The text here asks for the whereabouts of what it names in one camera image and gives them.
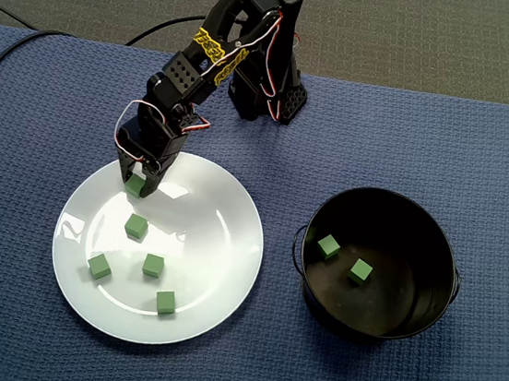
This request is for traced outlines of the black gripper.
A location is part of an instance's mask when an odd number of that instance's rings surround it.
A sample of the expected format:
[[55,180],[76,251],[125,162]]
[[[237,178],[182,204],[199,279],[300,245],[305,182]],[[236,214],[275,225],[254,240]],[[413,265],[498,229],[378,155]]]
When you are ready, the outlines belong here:
[[186,112],[172,109],[162,115],[154,106],[137,108],[136,115],[119,128],[116,149],[124,184],[141,162],[146,180],[139,196],[145,198],[156,191],[181,150]]

